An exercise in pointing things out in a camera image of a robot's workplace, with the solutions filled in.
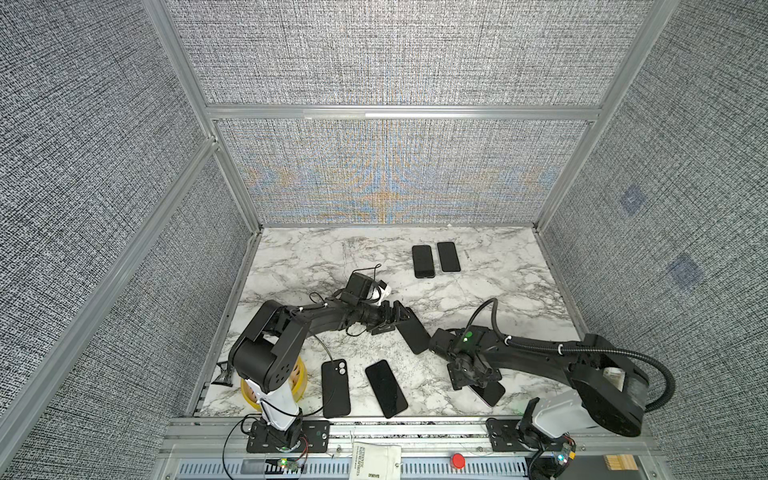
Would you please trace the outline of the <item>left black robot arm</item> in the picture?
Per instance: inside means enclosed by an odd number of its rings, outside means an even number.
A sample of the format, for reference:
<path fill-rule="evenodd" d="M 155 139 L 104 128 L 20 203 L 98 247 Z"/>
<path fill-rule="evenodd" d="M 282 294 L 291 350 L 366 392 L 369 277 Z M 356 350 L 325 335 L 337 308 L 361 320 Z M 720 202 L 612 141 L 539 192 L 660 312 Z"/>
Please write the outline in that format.
<path fill-rule="evenodd" d="M 228 365 L 249 382 L 266 425 L 287 432 L 302 417 L 288 379 L 307 337 L 343 331 L 355 324 L 363 325 L 366 332 L 374 335 L 411 319 L 411 313 L 399 301 L 376 305 L 327 300 L 313 305 L 288 306 L 269 300 L 231 347 Z"/>

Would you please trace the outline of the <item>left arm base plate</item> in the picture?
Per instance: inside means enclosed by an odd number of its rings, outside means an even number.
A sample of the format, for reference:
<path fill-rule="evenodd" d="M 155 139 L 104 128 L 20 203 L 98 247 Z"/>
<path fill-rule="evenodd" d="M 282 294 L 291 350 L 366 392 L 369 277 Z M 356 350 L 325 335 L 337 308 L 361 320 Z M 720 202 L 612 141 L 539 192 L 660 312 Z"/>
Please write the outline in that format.
<path fill-rule="evenodd" d="M 249 425 L 246 452 L 298 454 L 326 453 L 331 423 L 324 420 L 300 420 L 286 431 L 258 420 Z"/>

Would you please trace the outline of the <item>black phone screen up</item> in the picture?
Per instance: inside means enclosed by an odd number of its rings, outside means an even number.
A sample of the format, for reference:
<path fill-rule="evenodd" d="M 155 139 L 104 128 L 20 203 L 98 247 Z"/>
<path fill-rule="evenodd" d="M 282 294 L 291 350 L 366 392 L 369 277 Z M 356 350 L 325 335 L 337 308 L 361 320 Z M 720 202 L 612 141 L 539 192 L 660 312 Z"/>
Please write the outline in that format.
<path fill-rule="evenodd" d="M 437 250 L 440 267 L 443 272 L 456 273 L 461 271 L 461 264 L 454 242 L 438 242 Z"/>

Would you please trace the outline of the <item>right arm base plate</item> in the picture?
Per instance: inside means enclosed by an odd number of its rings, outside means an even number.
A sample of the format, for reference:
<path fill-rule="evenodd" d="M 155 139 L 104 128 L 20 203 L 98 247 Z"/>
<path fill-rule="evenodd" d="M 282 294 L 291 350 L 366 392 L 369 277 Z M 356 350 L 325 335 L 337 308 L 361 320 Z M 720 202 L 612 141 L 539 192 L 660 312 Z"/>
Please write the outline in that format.
<path fill-rule="evenodd" d="M 488 418 L 486 420 L 485 426 L 494 452 L 528 451 L 528 448 L 520 441 L 518 423 L 518 419 Z"/>

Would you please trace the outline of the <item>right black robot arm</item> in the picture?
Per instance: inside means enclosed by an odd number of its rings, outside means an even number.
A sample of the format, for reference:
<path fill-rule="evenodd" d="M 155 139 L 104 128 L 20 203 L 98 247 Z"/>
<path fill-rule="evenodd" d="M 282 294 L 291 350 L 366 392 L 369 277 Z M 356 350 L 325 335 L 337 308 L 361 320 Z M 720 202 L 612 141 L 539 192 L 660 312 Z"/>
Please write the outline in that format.
<path fill-rule="evenodd" d="M 485 327 L 439 329 L 429 349 L 447 361 L 452 388 L 470 388 L 494 407 L 506 393 L 501 371 L 515 370 L 569 387 L 565 396 L 529 402 L 519 430 L 529 443 L 558 439 L 573 430 L 601 427 L 624 437 L 642 432 L 650 404 L 650 379 L 635 362 L 652 359 L 614 347 L 599 335 L 582 341 L 552 342 L 522 337 L 500 338 Z"/>

